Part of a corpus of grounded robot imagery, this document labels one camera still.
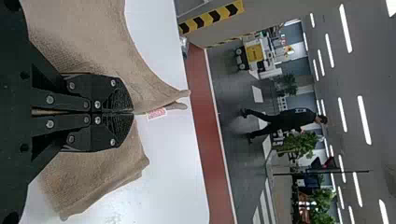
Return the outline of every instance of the potted plant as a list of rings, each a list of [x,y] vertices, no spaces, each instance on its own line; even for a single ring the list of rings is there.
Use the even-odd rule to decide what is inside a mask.
[[[309,217],[312,224],[335,224],[334,217],[329,216],[328,211],[332,200],[336,194],[331,189],[319,189],[309,197],[311,204],[316,205],[311,207]]]
[[[309,214],[311,224],[335,224],[335,218],[327,212],[311,211]]]
[[[314,194],[309,197],[311,202],[315,202],[319,211],[327,212],[330,209],[330,205],[332,203],[332,199],[337,194],[332,192],[331,189],[318,189],[315,190]]]
[[[276,93],[278,96],[296,95],[297,94],[297,84],[294,74],[288,73],[280,77],[274,78],[276,84]]]
[[[286,153],[295,153],[297,159],[303,156],[311,159],[317,142],[318,136],[315,133],[290,134],[285,137],[282,146],[275,146],[274,149],[280,157]]]

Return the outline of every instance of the black clothing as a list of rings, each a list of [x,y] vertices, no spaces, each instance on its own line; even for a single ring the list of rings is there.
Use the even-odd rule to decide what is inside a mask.
[[[250,109],[247,109],[246,113],[248,115],[253,115],[259,119],[270,122],[264,129],[251,133],[249,135],[251,138],[260,135],[275,133],[279,129],[281,129],[283,132],[287,132],[292,129],[300,132],[302,126],[313,123],[315,121],[315,118],[317,117],[316,113],[312,112],[310,109],[307,108],[295,108],[291,110],[285,110],[276,116],[264,115],[263,113]]]

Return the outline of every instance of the ceiling light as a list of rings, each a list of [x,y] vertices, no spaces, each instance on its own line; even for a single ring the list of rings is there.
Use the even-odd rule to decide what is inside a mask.
[[[344,36],[346,38],[346,49],[348,53],[352,52],[352,42],[350,41],[349,28],[347,26],[347,15],[344,4],[340,6],[341,23],[343,24]]]
[[[313,61],[314,64],[314,69],[315,69],[315,75],[317,76],[317,81],[319,81],[319,75],[318,75],[318,68],[317,68],[317,61]]]
[[[332,44],[330,43],[329,34],[325,35],[325,39],[326,39],[327,51],[329,52],[330,66],[334,68],[334,59],[332,57]]]
[[[321,115],[319,100],[317,100],[317,106],[318,106],[318,114]]]
[[[340,204],[341,204],[341,208],[345,209],[344,206],[344,198],[343,198],[343,192],[341,191],[341,188],[338,187],[338,198],[340,199]]]
[[[330,155],[331,155],[332,157],[334,157],[334,151],[332,150],[332,145],[330,145],[329,148],[330,148]]]
[[[370,135],[369,123],[367,121],[366,109],[364,107],[363,97],[358,96],[359,110],[361,111],[361,122],[363,124],[364,137],[366,138],[366,143],[368,145],[372,144],[372,139]]]
[[[318,57],[319,57],[320,70],[322,72],[322,76],[324,77],[326,74],[324,73],[324,66],[323,66],[323,60],[321,58],[320,49],[318,49]]]
[[[330,177],[332,178],[332,192],[336,192],[337,188],[335,187],[334,174],[330,174]]]
[[[350,224],[355,224],[355,216],[353,216],[352,207],[349,206],[348,209],[349,209],[349,216],[350,216]]]
[[[344,113],[343,100],[341,99],[341,97],[338,97],[338,106],[340,107],[341,121],[343,122],[344,132],[347,133],[347,121],[346,121],[346,115]]]
[[[300,19],[295,19],[295,20],[292,20],[292,21],[287,21],[287,22],[285,22],[285,26],[290,26],[290,25],[293,25],[293,24],[298,23],[298,22],[301,22],[301,20]]]
[[[363,201],[361,199],[361,187],[359,186],[358,174],[356,174],[356,172],[353,172],[353,181],[355,182],[355,190],[358,197],[358,203],[361,207],[363,207]]]
[[[314,14],[313,14],[313,13],[311,13],[311,14],[310,14],[310,16],[311,16],[311,24],[312,24],[312,28],[315,28],[315,18],[314,18]]]
[[[320,102],[321,102],[321,104],[322,104],[322,113],[323,113],[324,116],[326,116],[326,108],[324,107],[324,101],[323,101],[323,99],[320,100]]]
[[[387,7],[389,16],[394,16],[396,14],[396,0],[387,0]]]
[[[340,209],[340,208],[337,208],[337,210],[338,210],[338,218],[340,219],[340,224],[344,224],[344,222],[343,222],[343,216],[341,215],[341,209]]]
[[[326,138],[324,139],[324,147],[326,147],[326,156],[327,156],[327,157],[330,157],[329,148],[328,148],[328,146],[327,146],[327,139],[326,139]]]
[[[305,42],[305,49],[306,51],[308,51],[308,42],[306,42],[306,34],[303,33],[303,37],[304,37],[304,42]]]
[[[341,168],[341,172],[342,172],[342,176],[343,176],[343,181],[344,183],[347,182],[347,177],[346,174],[344,173],[344,162],[343,162],[343,157],[341,155],[338,155],[338,160],[340,161],[340,168]]]
[[[382,202],[382,200],[379,200],[379,208],[381,209],[382,221],[384,224],[389,224],[387,207],[385,206],[385,203]]]

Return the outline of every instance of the white desk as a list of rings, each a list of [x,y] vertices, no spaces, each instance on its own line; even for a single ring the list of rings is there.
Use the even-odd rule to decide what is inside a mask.
[[[128,28],[149,67],[165,82],[187,89],[173,0],[127,0]],[[190,105],[190,99],[183,103]],[[23,224],[205,224],[209,209],[191,109],[171,111],[138,129],[150,166],[143,177],[118,189],[82,215],[62,222],[34,181]]]

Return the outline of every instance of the yellow and black striped barrier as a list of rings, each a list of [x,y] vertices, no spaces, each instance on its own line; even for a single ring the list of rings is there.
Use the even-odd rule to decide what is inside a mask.
[[[216,22],[224,21],[233,16],[239,15],[244,11],[242,0],[236,0],[227,6],[218,7],[210,12],[202,14],[201,16],[182,22],[178,26],[178,30],[181,34],[186,35],[200,28],[207,27]]]
[[[256,32],[253,32],[253,33],[250,33],[250,34],[245,34],[245,35],[240,35],[240,36],[233,37],[233,38],[229,38],[229,39],[226,39],[226,40],[224,40],[224,41],[221,41],[221,42],[219,42],[219,43],[217,43],[217,44],[214,44],[214,45],[211,45],[211,46],[207,46],[207,48],[208,48],[208,49],[211,49],[211,48],[214,48],[214,47],[223,45],[223,44],[227,44],[227,43],[233,42],[233,41],[235,41],[235,40],[240,40],[240,39],[241,39],[242,37],[244,37],[244,36],[253,35],[253,34],[255,34],[255,33],[256,33]]]

